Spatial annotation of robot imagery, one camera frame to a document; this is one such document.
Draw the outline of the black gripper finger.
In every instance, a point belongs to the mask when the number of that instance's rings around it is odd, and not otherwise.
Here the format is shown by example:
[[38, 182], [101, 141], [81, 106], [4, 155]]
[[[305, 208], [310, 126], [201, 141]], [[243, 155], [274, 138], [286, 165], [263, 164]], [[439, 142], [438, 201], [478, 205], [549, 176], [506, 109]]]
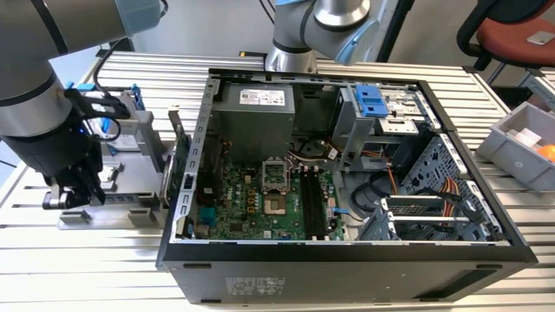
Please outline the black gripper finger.
[[101, 179], [98, 172], [90, 171], [90, 169], [82, 170], [82, 179], [86, 184], [86, 188], [91, 193], [91, 205], [102, 206], [106, 204], [106, 193], [102, 189]]
[[83, 190], [74, 175], [58, 175], [49, 178], [49, 207], [78, 207], [83, 205]]

